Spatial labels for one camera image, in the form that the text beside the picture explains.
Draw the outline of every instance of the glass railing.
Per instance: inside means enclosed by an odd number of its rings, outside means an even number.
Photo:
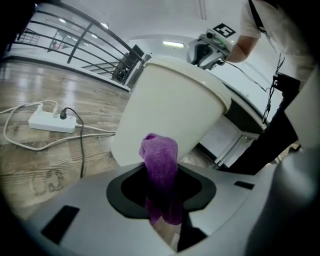
[[[77,66],[124,84],[143,52],[130,48],[107,23],[98,22],[64,3],[35,5],[26,29],[9,46],[9,54]]]

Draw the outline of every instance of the railing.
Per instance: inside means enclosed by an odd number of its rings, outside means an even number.
[[[96,70],[102,71],[97,72],[97,74],[108,73],[110,74],[112,80],[115,80],[121,84],[125,83],[126,79],[137,63],[142,61],[141,53],[140,55],[137,54],[110,29],[106,28],[103,24],[89,17],[85,13],[61,2],[50,2],[43,5],[40,5],[39,8],[37,7],[36,13],[29,22],[28,27],[44,27],[48,30],[56,30],[55,36],[46,33],[45,29],[39,29],[37,31],[37,29],[31,30],[27,28],[23,34],[17,37],[13,44],[32,46],[47,50],[48,53],[55,52],[63,56],[67,56],[67,64],[70,64],[73,59],[84,62],[89,66],[96,67]],[[85,21],[86,24],[83,25],[79,24],[78,22],[74,22],[73,20],[67,18],[68,15],[66,15],[66,13],[76,16],[78,19],[80,18],[81,20]],[[34,18],[39,17],[39,14],[45,16],[45,20]],[[56,20],[65,24],[65,27],[57,26],[55,22],[52,22],[52,19],[53,21]],[[97,28],[99,32],[104,33],[104,35],[107,34],[111,38],[111,41],[116,42],[120,47],[114,46],[113,43],[105,39],[105,36],[98,34]],[[39,43],[40,38],[51,40],[47,40],[47,42],[50,42],[50,44],[41,45],[41,43]],[[98,49],[100,53],[93,53],[92,48],[85,46],[94,47],[95,49]],[[97,63],[95,63],[96,61],[75,56],[75,53],[78,51],[94,57],[95,60],[97,60]],[[105,67],[101,67],[103,64],[108,64],[113,68],[113,70],[107,70]]]

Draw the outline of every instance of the white power strip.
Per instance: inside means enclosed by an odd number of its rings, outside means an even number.
[[[66,119],[60,119],[57,114],[54,117],[52,112],[36,111],[29,118],[29,127],[32,129],[61,132],[61,133],[74,133],[76,129],[76,117],[68,115]]]

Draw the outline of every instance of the metal railing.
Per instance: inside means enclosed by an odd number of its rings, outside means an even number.
[[[81,12],[81,11],[79,11],[79,10],[77,10],[67,4],[61,3],[61,2],[49,2],[49,3],[46,3],[46,5],[52,5],[52,6],[61,8],[63,10],[67,10],[69,13],[72,13],[73,15],[80,17],[81,19],[86,21],[88,23],[88,25],[86,27],[84,27],[82,25],[79,25],[79,24],[73,22],[70,19],[65,18],[63,15],[56,15],[56,14],[50,13],[48,11],[43,11],[43,10],[41,10],[41,7],[37,8],[36,13],[45,15],[46,17],[56,18],[60,21],[63,20],[64,23],[71,24],[72,26],[75,26],[75,27],[83,30],[82,33],[80,35],[75,34],[76,31],[71,32],[70,29],[66,30],[66,29],[63,29],[63,28],[58,27],[56,25],[48,24],[46,22],[33,20],[33,19],[31,19],[29,23],[36,25],[36,26],[44,26],[47,28],[55,29],[59,32],[64,33],[65,35],[68,35],[70,38],[75,40],[76,43],[72,44],[70,42],[67,42],[65,38],[58,39],[58,38],[56,38],[56,36],[52,37],[52,36],[49,36],[49,35],[46,35],[43,33],[39,33],[39,32],[36,32],[36,31],[33,31],[33,30],[27,28],[21,35],[19,35],[17,37],[17,39],[13,42],[13,44],[33,46],[33,47],[37,47],[40,49],[48,50],[48,52],[49,51],[56,52],[56,53],[59,53],[64,56],[68,56],[68,59],[66,61],[67,64],[70,64],[72,59],[82,61],[84,63],[89,64],[89,66],[96,67],[97,70],[102,71],[100,73],[97,72],[96,74],[109,73],[109,74],[111,74],[112,80],[115,80],[121,84],[125,83],[126,79],[128,78],[128,76],[131,73],[131,71],[133,70],[133,68],[136,66],[136,64],[138,62],[142,61],[141,56],[139,56],[132,48],[130,48],[121,38],[119,38],[116,34],[114,34],[110,29],[104,27],[101,23],[94,20],[92,17],[86,15],[85,13],[83,13],[83,12]],[[127,52],[123,52],[123,50],[120,50],[119,48],[115,47],[110,42],[108,42],[106,39],[104,39],[102,36],[98,35],[96,32],[93,32],[92,31],[93,26],[95,26],[96,28],[99,28],[102,33],[109,35],[113,40],[118,42]],[[95,38],[99,39],[103,43],[103,45],[98,45],[98,43],[96,43],[93,40],[85,39],[87,34],[88,35],[90,35],[90,34],[95,35]],[[51,39],[51,44],[48,46],[39,45],[38,44],[39,38]],[[63,43],[68,47],[70,46],[70,48],[72,48],[71,53],[69,54],[69,53],[61,51],[60,47],[58,47],[58,49],[54,49],[54,47],[51,47],[52,45],[54,45],[53,42],[59,42],[60,45]],[[103,57],[98,56],[97,54],[94,54],[94,53],[90,52],[89,50],[84,49],[83,47],[79,47],[81,43],[84,45],[90,45],[90,46],[95,47],[96,49],[100,50],[102,53],[107,54],[110,58],[112,58],[112,61],[107,61]],[[115,52],[119,53],[120,56],[122,56],[122,57],[119,57],[119,56],[117,57],[114,54],[110,53],[108,50],[103,48],[104,46],[107,46],[107,47],[115,50]],[[97,58],[99,60],[99,62],[93,63],[93,61],[91,62],[86,59],[75,56],[76,51],[82,51],[86,54],[89,54],[89,55]],[[107,70],[106,68],[101,67],[103,64],[108,64],[110,67],[113,68],[113,70]]]

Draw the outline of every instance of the white bucket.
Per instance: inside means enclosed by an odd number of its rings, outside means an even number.
[[[188,154],[231,105],[224,84],[181,59],[151,58],[137,81],[112,143],[120,166],[143,162],[142,139],[149,133],[178,143],[178,159]]]

